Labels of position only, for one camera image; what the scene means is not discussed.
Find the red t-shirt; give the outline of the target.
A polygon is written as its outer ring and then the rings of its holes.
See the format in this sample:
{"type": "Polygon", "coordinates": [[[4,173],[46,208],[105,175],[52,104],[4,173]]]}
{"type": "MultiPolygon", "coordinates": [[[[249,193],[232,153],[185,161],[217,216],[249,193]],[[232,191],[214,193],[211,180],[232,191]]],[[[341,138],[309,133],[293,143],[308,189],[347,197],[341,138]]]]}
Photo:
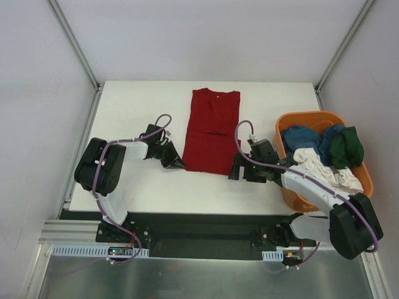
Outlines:
{"type": "Polygon", "coordinates": [[[240,101],[238,91],[193,90],[183,151],[187,171],[229,174],[237,151],[234,132],[240,101]]]}

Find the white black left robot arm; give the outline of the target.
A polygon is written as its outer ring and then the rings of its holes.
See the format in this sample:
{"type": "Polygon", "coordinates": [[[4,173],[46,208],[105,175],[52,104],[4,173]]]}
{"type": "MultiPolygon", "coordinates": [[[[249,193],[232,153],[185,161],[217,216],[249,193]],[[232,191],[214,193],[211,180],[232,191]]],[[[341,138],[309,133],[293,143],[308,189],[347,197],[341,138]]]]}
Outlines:
{"type": "Polygon", "coordinates": [[[123,139],[108,142],[92,138],[74,173],[74,180],[93,196],[101,207],[103,219],[113,224],[110,235],[117,242],[126,242],[132,228],[125,223],[128,211],[125,192],[138,177],[138,162],[157,159],[165,169],[185,169],[166,130],[149,124],[137,140],[123,139]]]}

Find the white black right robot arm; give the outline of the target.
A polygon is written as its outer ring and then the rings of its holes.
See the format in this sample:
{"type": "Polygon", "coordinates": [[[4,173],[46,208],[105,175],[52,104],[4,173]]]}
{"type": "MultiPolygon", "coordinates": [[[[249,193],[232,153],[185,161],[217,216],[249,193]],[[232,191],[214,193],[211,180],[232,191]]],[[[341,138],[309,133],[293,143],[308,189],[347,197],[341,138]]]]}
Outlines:
{"type": "Polygon", "coordinates": [[[228,176],[252,183],[274,182],[309,201],[322,217],[296,212],[287,216],[269,233],[272,243],[282,247],[302,239],[330,243],[344,258],[352,260],[363,252],[376,252],[383,231],[370,199],[359,192],[352,195],[336,190],[305,171],[290,157],[280,158],[269,140],[248,140],[249,153],[234,154],[228,176]]]}

